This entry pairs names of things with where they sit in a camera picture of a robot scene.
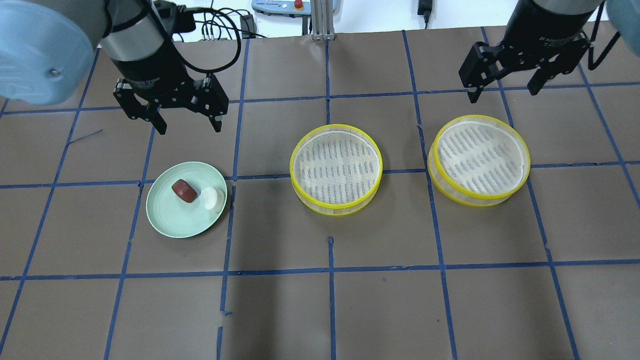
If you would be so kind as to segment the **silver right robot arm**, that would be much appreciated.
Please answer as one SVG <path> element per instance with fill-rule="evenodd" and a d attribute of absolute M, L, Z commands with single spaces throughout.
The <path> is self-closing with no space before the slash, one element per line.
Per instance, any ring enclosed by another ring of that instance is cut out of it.
<path fill-rule="evenodd" d="M 601 19 L 604 10 L 616 32 L 594 58 L 599 24 L 593 25 L 590 35 L 584 27 L 592 14 Z M 526 86 L 535 96 L 557 75 L 571 73 L 583 56 L 588 57 L 589 70 L 598 68 L 620 38 L 639 54 L 637 0 L 519 0 L 498 45 L 474 43 L 458 75 L 470 102 L 476 103 L 492 82 L 514 72 L 534 70 Z"/>

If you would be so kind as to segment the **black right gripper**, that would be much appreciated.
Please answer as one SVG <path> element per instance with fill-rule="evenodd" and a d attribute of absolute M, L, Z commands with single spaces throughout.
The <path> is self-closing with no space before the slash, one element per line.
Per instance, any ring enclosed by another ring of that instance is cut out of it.
<path fill-rule="evenodd" d="M 548 81 L 573 72 L 591 45 L 582 30 L 560 47 L 544 47 L 537 39 L 525 47 L 505 43 L 491 46 L 478 41 L 462 61 L 458 76 L 462 86 L 468 88 L 470 103 L 476 104 L 481 88 L 512 73 L 533 70 L 526 87 L 531 96 L 536 96 Z"/>

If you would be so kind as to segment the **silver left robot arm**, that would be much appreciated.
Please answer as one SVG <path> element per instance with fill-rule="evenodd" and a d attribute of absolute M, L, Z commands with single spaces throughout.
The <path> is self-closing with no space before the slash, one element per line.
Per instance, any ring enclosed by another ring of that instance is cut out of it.
<path fill-rule="evenodd" d="M 164 135 L 160 109 L 186 109 L 220 132 L 230 100 L 216 75 L 238 61 L 242 30 L 231 26 L 235 54 L 216 68 L 191 64 L 173 42 L 174 34 L 195 29 L 196 14 L 207 13 L 227 18 L 226 9 L 166 0 L 3 0 L 1 96 L 34 106 L 60 104 L 102 48 L 121 73 L 113 96 L 128 118 Z"/>

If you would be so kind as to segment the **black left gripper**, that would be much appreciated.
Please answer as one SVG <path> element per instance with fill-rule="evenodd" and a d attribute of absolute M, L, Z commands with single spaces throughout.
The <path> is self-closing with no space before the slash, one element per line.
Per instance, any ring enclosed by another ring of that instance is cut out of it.
<path fill-rule="evenodd" d="M 130 79 L 118 80 L 113 96 L 129 118 L 148 121 L 159 135 L 166 135 L 167 123 L 160 109 L 187 109 L 208 117 L 215 132 L 221 132 L 229 98 L 214 74 L 200 80 L 186 75 L 165 87 L 157 78 L 145 86 L 135 86 Z"/>

